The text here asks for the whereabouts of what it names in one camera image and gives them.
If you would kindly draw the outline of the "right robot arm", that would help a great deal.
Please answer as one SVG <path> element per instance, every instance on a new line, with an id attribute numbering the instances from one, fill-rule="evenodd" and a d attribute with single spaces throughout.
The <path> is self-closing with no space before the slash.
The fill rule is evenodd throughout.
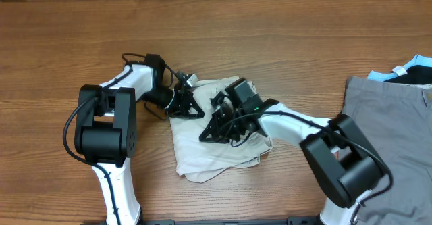
<path id="1" fill-rule="evenodd" d="M 254 133 L 300 148 L 327 200 L 315 224 L 357 224 L 358 212 L 378 196 L 373 189 L 391 174 L 355 121 L 300 114 L 275 99 L 263 101 L 245 78 L 211 100 L 214 112 L 201 142 L 243 145 Z"/>

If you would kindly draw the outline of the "beige shorts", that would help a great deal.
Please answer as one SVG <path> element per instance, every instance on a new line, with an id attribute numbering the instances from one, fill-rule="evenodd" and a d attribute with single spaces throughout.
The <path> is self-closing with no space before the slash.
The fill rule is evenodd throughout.
<path id="1" fill-rule="evenodd" d="M 198 119 L 171 118 L 173 148 L 177 161 L 176 172 L 190 182 L 206 182 L 228 168 L 249 168 L 258 165 L 261 156 L 270 152 L 273 141 L 253 133 L 244 144 L 232 147 L 229 143 L 204 143 L 199 141 L 213 109 L 210 99 L 225 90 L 238 76 L 219 80 L 200 80 L 192 89 L 194 98 L 205 116 Z"/>

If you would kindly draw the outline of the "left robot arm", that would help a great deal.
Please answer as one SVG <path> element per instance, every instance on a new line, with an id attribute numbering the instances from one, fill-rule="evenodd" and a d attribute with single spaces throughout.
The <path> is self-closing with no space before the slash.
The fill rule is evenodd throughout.
<path id="1" fill-rule="evenodd" d="M 203 118 L 194 100 L 196 74 L 173 71 L 160 55 L 123 53 L 123 71 L 100 85 L 86 84 L 65 124 L 76 121 L 70 155 L 92 167 L 103 194 L 105 224 L 142 224 L 131 163 L 137 147 L 138 103 L 153 103 L 168 118 Z"/>

